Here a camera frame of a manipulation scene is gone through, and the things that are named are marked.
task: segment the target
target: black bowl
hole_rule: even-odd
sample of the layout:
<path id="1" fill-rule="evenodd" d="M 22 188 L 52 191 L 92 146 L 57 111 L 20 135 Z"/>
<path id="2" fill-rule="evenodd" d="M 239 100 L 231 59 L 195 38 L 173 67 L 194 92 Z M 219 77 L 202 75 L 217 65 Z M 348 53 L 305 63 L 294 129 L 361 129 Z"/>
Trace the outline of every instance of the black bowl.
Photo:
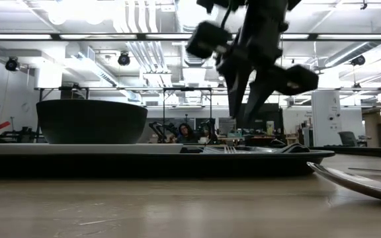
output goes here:
<path id="1" fill-rule="evenodd" d="M 133 144 L 148 110 L 103 100 L 45 100 L 36 104 L 42 133 L 52 144 Z"/>

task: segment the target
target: plate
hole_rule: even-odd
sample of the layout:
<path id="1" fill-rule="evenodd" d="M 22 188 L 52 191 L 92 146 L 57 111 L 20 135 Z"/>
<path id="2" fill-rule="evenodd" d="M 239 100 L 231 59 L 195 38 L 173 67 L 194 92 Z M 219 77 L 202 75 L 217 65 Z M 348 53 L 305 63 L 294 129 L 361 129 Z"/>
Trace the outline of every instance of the plate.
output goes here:
<path id="1" fill-rule="evenodd" d="M 311 169 L 313 169 L 322 177 L 330 180 L 331 182 L 334 182 L 352 191 L 359 192 L 373 198 L 381 199 L 381 182 L 377 180 L 353 175 L 339 171 L 337 169 L 323 167 L 312 162 L 307 162 L 307 164 L 311 167 Z"/>
<path id="2" fill-rule="evenodd" d="M 47 143 L 1 143 L 0 155 L 55 154 L 175 154 L 183 144 L 53 145 Z"/>

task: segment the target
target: table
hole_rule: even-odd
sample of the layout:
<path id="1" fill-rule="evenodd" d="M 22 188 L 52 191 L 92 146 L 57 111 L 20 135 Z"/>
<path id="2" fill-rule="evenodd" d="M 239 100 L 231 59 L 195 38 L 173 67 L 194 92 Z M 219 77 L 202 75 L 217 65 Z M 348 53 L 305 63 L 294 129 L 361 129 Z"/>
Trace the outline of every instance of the table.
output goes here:
<path id="1" fill-rule="evenodd" d="M 381 169 L 379 158 L 352 155 L 323 164 Z M 381 201 L 316 175 L 0 181 L 0 237 L 376 238 L 381 237 Z"/>

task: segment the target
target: wooden table surface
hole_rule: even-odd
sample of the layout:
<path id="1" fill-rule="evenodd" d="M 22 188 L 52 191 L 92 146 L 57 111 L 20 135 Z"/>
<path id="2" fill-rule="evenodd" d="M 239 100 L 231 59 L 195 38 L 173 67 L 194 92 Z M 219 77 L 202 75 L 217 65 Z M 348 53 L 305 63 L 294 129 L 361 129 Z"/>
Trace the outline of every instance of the wooden table surface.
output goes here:
<path id="1" fill-rule="evenodd" d="M 324 165 L 381 169 L 337 155 Z M 381 237 L 381 201 L 316 175 L 259 180 L 0 181 L 0 238 Z"/>

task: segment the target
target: black chair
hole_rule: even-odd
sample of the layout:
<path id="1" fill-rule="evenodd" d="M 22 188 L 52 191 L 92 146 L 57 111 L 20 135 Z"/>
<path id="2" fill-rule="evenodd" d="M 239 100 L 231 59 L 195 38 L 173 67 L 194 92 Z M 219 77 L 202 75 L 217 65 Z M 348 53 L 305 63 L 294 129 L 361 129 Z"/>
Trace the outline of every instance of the black chair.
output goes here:
<path id="1" fill-rule="evenodd" d="M 339 132 L 343 146 L 358 147 L 354 132 Z"/>

